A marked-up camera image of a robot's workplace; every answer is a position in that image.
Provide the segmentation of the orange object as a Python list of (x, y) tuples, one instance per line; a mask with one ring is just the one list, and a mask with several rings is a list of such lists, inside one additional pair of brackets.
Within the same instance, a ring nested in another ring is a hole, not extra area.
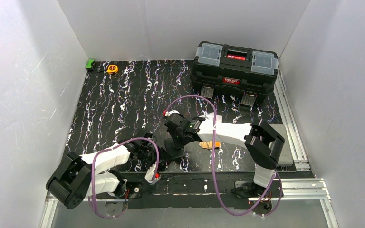
[(206, 150), (211, 150), (212, 147), (215, 147), (215, 149), (218, 149), (221, 147), (221, 143), (216, 141), (215, 145), (213, 145), (212, 141), (206, 141), (206, 142), (199, 142), (199, 146)]

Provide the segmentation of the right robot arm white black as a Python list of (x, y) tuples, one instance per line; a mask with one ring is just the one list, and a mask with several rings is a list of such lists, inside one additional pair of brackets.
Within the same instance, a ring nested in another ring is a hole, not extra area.
[(256, 164), (253, 183), (264, 188), (269, 185), (285, 139), (266, 121), (259, 119), (253, 123), (232, 124), (205, 117), (190, 120), (171, 111), (165, 112), (164, 117), (164, 125), (177, 149), (192, 142), (212, 140), (246, 147)]

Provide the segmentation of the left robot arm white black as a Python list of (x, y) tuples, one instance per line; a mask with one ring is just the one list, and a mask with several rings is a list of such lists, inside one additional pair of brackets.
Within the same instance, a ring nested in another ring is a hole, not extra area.
[(47, 181), (46, 190), (67, 209), (74, 209), (86, 198), (93, 201), (97, 194), (114, 193), (127, 180), (109, 170), (126, 164), (136, 153), (147, 153), (154, 158), (145, 178), (149, 183), (156, 183), (160, 149), (151, 136), (146, 136), (115, 143), (90, 154), (68, 153)]

